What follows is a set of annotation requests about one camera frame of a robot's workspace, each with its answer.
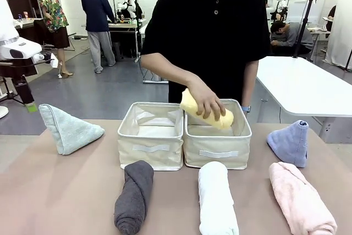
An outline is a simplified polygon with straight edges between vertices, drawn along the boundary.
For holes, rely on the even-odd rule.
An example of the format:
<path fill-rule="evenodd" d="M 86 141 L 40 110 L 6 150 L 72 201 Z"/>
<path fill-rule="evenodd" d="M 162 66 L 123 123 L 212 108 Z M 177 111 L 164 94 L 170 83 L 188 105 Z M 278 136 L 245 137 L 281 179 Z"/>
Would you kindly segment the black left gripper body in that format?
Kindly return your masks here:
<path fill-rule="evenodd" d="M 33 76 L 37 74 L 32 60 L 1 61 L 1 77 L 20 78 L 21 76 Z"/>

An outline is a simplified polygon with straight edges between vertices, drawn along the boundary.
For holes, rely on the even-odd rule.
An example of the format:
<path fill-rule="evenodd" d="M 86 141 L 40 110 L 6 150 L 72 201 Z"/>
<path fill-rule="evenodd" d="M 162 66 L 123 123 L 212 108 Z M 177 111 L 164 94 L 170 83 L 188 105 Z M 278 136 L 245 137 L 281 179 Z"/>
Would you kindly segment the person's right hand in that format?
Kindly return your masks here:
<path fill-rule="evenodd" d="M 197 115 L 208 118 L 212 113 L 215 121 L 225 116 L 226 109 L 217 95 L 198 77 L 191 79 L 187 87 L 197 103 Z"/>

